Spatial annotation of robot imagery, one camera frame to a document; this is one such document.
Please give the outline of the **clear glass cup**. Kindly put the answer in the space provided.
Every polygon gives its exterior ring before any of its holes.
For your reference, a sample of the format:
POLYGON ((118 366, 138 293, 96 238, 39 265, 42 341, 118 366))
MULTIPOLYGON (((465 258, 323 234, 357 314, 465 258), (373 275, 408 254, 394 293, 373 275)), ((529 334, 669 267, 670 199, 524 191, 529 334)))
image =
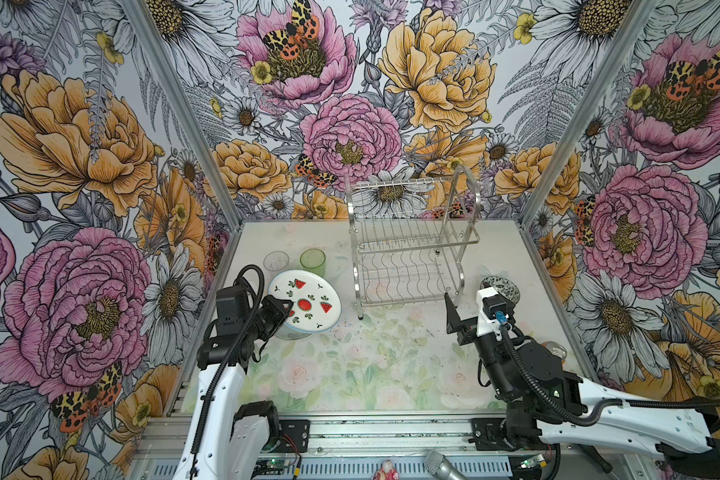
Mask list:
POLYGON ((264 268, 273 273, 286 270, 289 263, 290 257, 283 251, 272 251, 268 253, 263 260, 264 268))

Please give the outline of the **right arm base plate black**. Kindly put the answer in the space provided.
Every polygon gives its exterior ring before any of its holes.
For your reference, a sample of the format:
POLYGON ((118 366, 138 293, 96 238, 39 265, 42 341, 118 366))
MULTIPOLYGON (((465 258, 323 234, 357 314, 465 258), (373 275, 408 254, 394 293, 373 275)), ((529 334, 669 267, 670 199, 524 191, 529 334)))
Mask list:
POLYGON ((469 442, 477 451, 517 452, 521 450, 544 449, 535 439, 511 438, 507 432, 504 417, 479 417, 470 420, 469 442))

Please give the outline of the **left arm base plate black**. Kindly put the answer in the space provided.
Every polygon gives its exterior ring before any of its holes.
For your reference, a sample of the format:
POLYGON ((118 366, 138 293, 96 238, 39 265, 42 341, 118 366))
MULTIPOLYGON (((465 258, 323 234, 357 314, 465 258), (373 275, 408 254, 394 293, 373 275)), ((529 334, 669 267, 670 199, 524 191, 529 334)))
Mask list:
POLYGON ((292 454, 306 453, 309 447, 311 421, 302 418, 285 418, 279 421, 280 437, 277 439, 272 453, 292 454))

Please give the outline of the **watermelon pattern plate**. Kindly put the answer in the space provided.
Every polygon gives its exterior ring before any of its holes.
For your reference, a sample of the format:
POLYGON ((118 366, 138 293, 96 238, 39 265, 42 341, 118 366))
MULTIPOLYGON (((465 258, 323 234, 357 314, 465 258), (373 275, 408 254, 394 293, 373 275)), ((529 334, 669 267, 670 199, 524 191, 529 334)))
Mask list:
POLYGON ((278 299, 291 299, 293 310, 284 324, 311 335, 330 330, 342 313, 341 300, 334 287, 305 270, 281 272, 270 282, 268 293, 278 299))

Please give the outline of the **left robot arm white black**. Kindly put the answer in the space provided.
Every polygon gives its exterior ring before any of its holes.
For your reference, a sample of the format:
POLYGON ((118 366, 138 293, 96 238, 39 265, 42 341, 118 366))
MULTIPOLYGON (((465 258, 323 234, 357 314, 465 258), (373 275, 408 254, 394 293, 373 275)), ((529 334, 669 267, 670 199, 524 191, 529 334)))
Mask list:
POLYGON ((233 286, 216 296, 216 318, 197 353, 198 392, 175 479, 251 479, 262 450, 280 435, 271 401, 243 405, 240 394, 258 341, 269 340, 293 308, 291 300, 233 286))

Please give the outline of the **pink black patterned bowl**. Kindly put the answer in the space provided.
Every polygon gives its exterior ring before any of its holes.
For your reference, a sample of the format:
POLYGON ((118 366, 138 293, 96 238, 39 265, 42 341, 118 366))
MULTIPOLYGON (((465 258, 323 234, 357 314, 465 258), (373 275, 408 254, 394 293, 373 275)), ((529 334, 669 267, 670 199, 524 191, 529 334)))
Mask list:
POLYGON ((486 276, 480 283, 480 288, 494 288, 498 293, 503 295, 509 301, 514 304, 518 304, 521 298, 521 293, 518 286, 504 276, 489 275, 486 276))

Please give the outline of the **mint green plate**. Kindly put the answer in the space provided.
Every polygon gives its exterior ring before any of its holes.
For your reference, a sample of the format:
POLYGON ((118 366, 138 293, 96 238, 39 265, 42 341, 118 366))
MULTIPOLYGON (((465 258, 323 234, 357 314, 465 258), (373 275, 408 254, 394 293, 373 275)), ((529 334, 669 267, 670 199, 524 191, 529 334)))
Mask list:
POLYGON ((282 325, 276 332, 275 336, 283 340, 300 340, 307 338, 311 335, 311 332, 304 332, 298 329, 294 329, 288 324, 282 325))

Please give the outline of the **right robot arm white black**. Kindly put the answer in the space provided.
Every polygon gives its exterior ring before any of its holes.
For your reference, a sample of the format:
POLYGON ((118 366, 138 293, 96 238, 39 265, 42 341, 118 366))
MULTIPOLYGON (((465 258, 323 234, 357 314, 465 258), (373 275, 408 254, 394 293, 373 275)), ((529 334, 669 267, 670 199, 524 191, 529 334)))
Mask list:
POLYGON ((608 448, 661 460, 675 473, 720 479, 720 400, 648 400, 569 372, 516 326, 514 303, 492 287, 478 292, 475 317, 462 318, 451 298, 444 301, 447 332, 475 347, 485 386, 505 405, 500 418, 472 421, 477 449, 570 444, 600 460, 608 448))

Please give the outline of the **green tinted glass cup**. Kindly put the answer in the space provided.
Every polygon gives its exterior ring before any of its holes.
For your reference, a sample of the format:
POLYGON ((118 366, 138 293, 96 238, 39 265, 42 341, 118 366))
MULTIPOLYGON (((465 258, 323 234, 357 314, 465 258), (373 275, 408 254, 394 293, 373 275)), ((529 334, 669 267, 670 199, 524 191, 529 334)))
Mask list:
POLYGON ((309 248, 302 252, 299 258, 303 270, 311 272, 319 277, 325 276, 327 256, 319 248, 309 248))

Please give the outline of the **chrome two-tier dish rack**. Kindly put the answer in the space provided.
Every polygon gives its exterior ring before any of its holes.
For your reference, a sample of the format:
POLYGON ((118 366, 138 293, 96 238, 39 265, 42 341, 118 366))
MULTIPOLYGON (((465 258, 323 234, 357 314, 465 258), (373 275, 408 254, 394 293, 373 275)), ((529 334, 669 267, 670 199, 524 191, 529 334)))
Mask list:
POLYGON ((345 184, 356 315, 374 307, 459 303, 462 265, 479 242, 479 185, 458 165, 449 176, 417 178, 410 168, 345 184))

